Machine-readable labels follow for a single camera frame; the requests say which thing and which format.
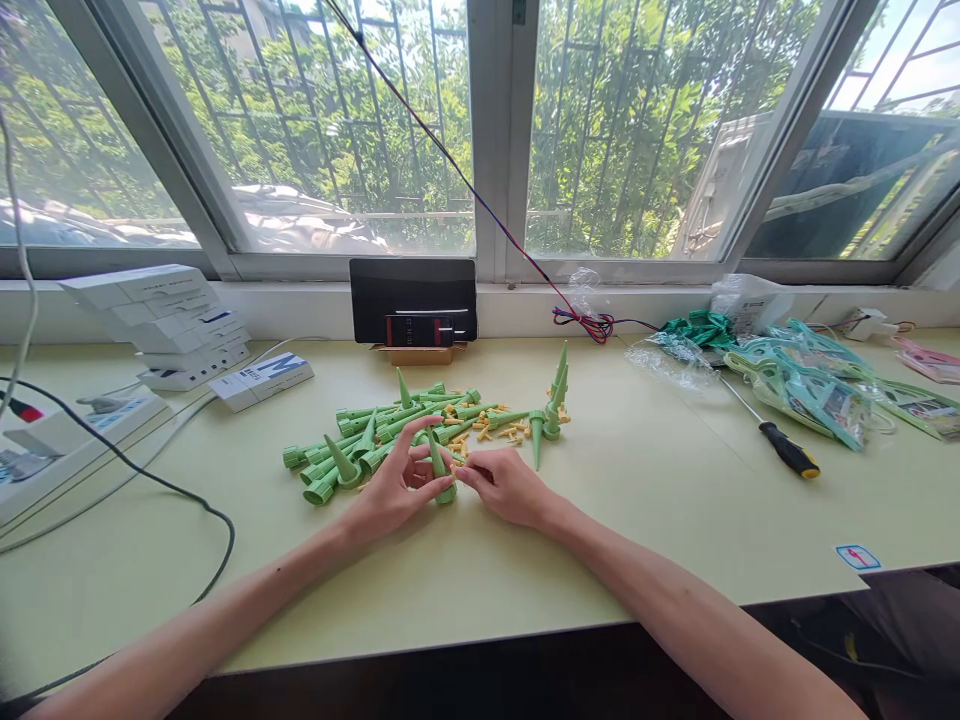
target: stack of white boxes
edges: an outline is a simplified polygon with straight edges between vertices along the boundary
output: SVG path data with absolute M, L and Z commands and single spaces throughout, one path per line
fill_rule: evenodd
M 190 390 L 250 355 L 243 320 L 196 268 L 160 265 L 59 284 L 111 338 L 133 343 L 147 367 L 137 378 L 152 390 Z

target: black tablet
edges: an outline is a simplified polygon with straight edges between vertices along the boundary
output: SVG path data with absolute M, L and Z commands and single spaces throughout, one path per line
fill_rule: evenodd
M 387 317 L 395 315 L 444 318 L 440 326 L 453 329 L 454 341 L 477 339 L 476 265 L 471 259 L 352 258 L 350 293 L 358 343 L 386 344 Z M 391 344 L 402 344 L 394 340 Z

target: window sill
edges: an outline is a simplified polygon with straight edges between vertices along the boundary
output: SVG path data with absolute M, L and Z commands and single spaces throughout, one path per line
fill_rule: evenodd
M 38 283 L 41 292 L 38 344 L 111 342 L 96 321 L 80 310 L 59 286 Z M 223 304 L 240 313 L 255 340 L 280 340 L 298 335 L 320 335 L 334 340 L 353 339 L 349 283 L 213 283 Z M 855 306 L 875 307 L 892 320 L 912 320 L 921 327 L 960 326 L 960 291 L 938 292 L 878 287 L 809 285 L 793 288 L 790 315 L 808 322 L 835 323 Z M 618 320 L 635 318 L 654 325 L 686 315 L 710 304 L 710 287 L 633 286 L 601 287 L 589 298 L 595 313 Z M 480 337 L 578 337 L 576 323 L 553 324 L 552 311 L 562 304 L 543 285 L 506 285 L 477 288 Z M 30 305 L 22 280 L 0 281 L 0 344 L 19 342 Z M 640 326 L 624 323 L 623 332 Z

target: hand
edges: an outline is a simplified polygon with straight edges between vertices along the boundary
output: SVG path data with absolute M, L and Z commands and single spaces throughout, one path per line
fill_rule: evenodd
M 352 542 L 366 544 L 392 533 L 453 484 L 452 475 L 434 479 L 432 463 L 424 461 L 429 445 L 410 447 L 420 430 L 441 422 L 442 417 L 420 418 L 400 431 L 396 446 L 340 519 Z M 450 467 L 450 453 L 440 452 Z
M 477 491 L 484 505 L 517 525 L 543 530 L 549 513 L 563 503 L 512 448 L 471 453 L 454 474 Z

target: window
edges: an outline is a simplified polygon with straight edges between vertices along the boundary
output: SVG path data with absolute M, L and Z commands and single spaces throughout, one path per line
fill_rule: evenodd
M 685 259 L 709 246 L 732 208 L 703 197 L 736 192 L 716 155 L 742 166 L 756 151 L 821 4 L 541 2 L 527 249 Z
M 881 2 L 749 258 L 884 261 L 960 182 L 960 5 Z
M 31 246 L 199 249 L 73 43 L 39 0 L 0 7 L 0 103 Z M 0 245 L 16 243 L 0 179 Z
M 892 283 L 949 247 L 956 0 L 338 4 L 557 281 Z M 4 8 L 41 277 L 186 252 L 227 280 L 343 280 L 374 254 L 542 282 L 328 0 Z M 0 274 L 18 276 L 10 247 Z
M 469 173 L 464 0 L 343 5 Z M 140 8 L 249 224 L 237 250 L 474 253 L 473 199 L 322 0 Z

